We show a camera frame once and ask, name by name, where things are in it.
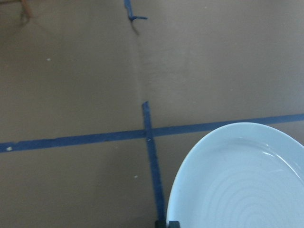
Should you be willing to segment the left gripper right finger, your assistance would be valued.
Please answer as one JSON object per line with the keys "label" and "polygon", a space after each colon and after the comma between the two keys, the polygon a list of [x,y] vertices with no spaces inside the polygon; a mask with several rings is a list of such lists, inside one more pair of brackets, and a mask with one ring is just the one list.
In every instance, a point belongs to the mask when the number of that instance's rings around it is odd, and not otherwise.
{"label": "left gripper right finger", "polygon": [[180,223],[178,221],[169,221],[168,228],[180,228]]}

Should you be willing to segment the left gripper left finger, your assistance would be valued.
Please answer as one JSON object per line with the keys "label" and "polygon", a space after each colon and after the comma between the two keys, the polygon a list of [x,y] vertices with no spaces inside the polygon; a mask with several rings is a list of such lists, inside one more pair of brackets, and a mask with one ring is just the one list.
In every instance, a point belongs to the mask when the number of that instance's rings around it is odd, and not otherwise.
{"label": "left gripper left finger", "polygon": [[154,223],[155,228],[165,228],[165,221],[164,220],[157,220]]}

